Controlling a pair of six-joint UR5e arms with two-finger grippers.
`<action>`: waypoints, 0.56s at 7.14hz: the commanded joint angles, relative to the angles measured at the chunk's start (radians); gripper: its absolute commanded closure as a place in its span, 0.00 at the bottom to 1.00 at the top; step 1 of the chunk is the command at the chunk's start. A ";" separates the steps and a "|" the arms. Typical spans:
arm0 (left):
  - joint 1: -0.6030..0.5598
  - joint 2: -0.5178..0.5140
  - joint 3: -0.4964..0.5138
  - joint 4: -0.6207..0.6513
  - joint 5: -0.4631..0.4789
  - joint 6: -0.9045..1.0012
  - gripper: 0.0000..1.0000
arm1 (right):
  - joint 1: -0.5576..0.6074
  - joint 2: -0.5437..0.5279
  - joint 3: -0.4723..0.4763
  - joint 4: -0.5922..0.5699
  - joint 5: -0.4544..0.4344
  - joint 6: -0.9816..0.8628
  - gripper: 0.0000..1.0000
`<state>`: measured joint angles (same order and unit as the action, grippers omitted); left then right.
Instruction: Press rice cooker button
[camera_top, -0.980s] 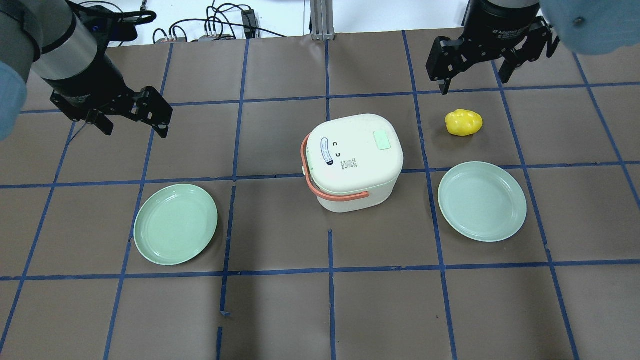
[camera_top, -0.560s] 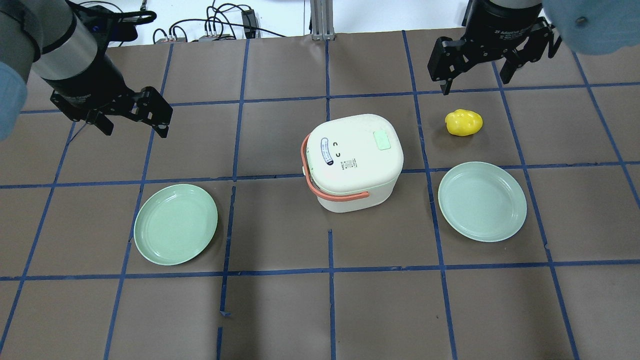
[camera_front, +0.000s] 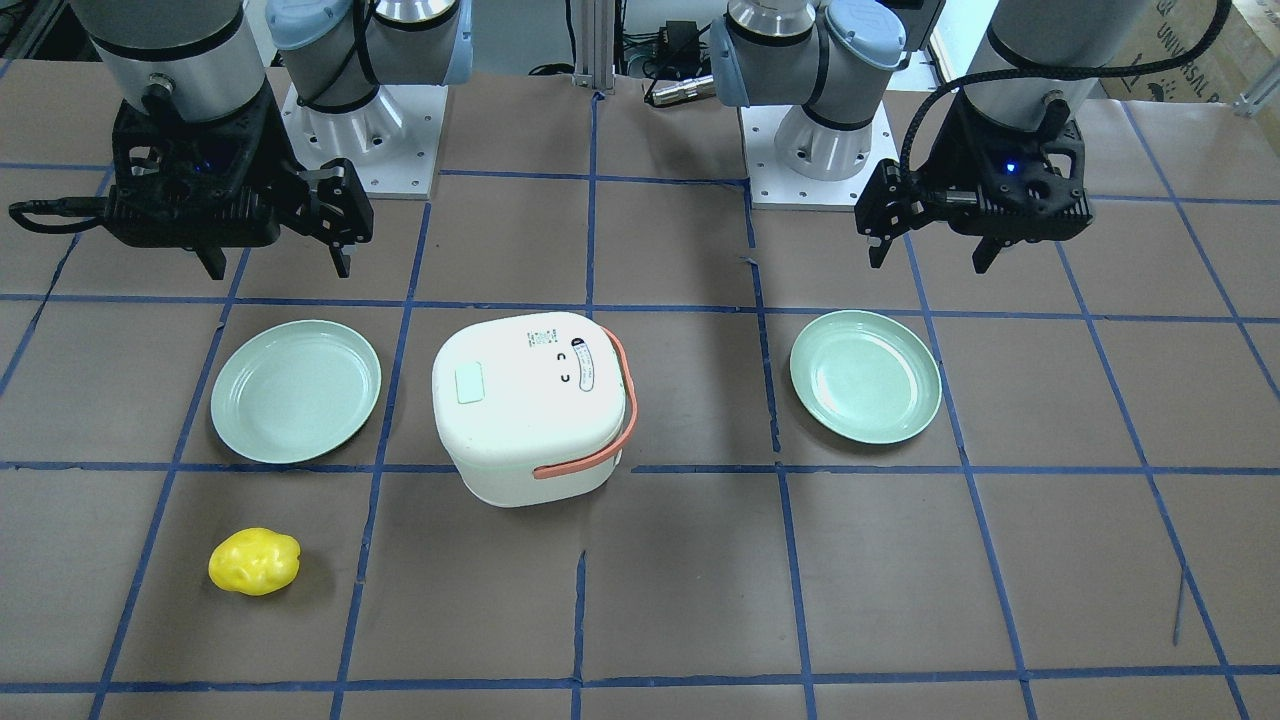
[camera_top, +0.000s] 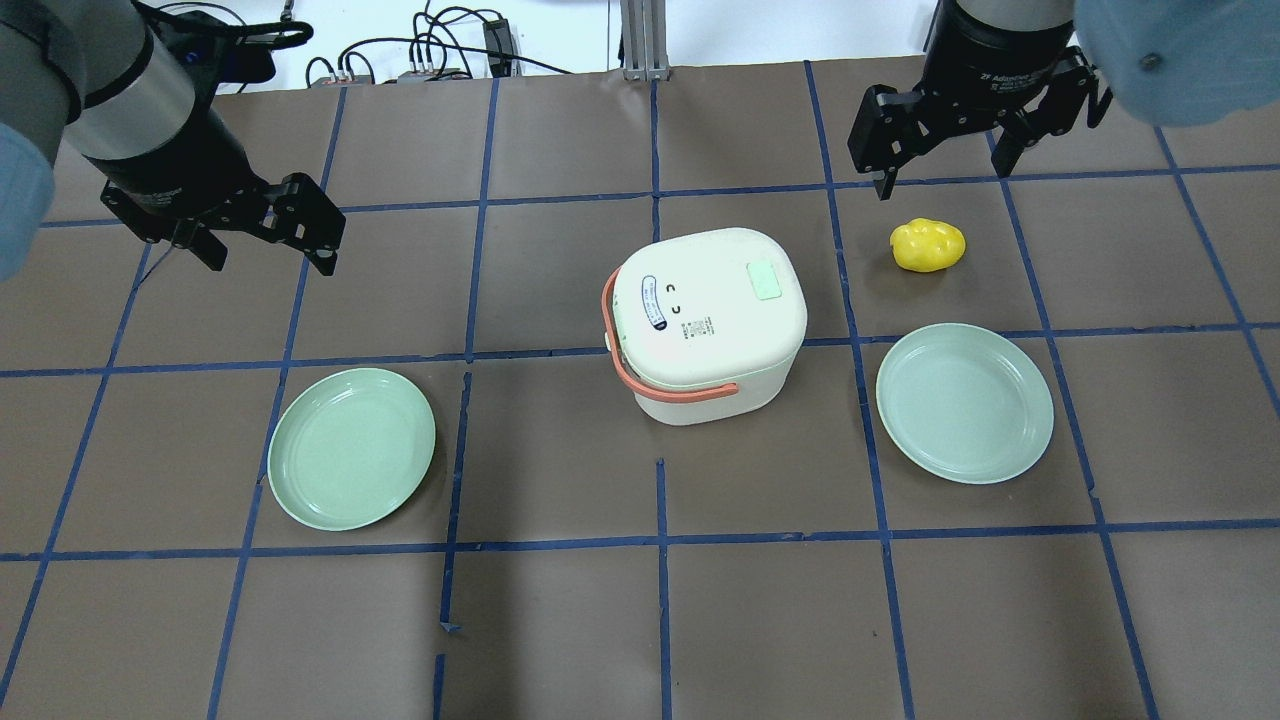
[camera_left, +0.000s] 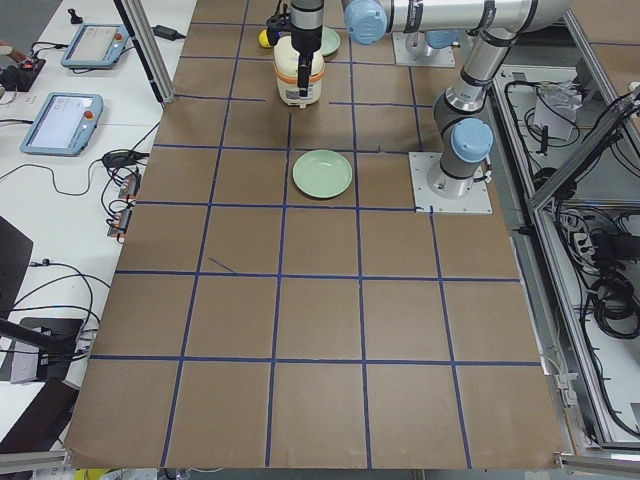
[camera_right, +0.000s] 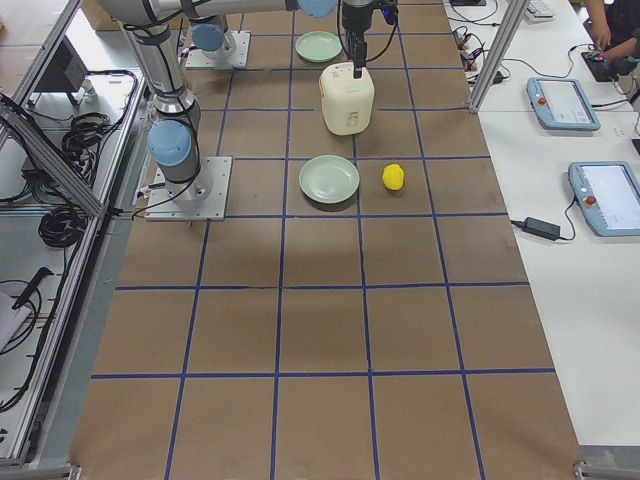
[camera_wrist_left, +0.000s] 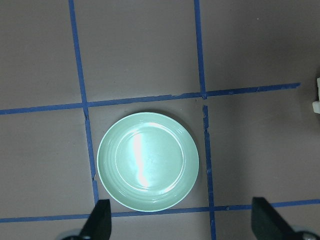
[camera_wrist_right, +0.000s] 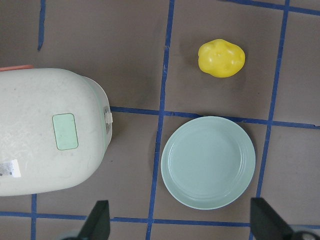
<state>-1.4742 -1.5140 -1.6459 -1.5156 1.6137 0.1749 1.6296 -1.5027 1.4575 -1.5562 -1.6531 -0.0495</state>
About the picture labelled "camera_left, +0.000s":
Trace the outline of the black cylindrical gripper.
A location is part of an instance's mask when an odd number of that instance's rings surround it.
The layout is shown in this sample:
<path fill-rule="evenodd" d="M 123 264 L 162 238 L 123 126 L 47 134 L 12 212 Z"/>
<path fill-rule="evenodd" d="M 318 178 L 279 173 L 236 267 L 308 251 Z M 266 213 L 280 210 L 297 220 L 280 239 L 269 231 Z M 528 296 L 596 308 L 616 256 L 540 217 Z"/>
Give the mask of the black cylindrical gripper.
<path fill-rule="evenodd" d="M 297 86 L 301 97 L 307 97 L 311 76 L 311 56 L 321 47 L 323 28 L 322 0 L 292 0 L 290 2 L 292 46 L 300 53 Z"/>

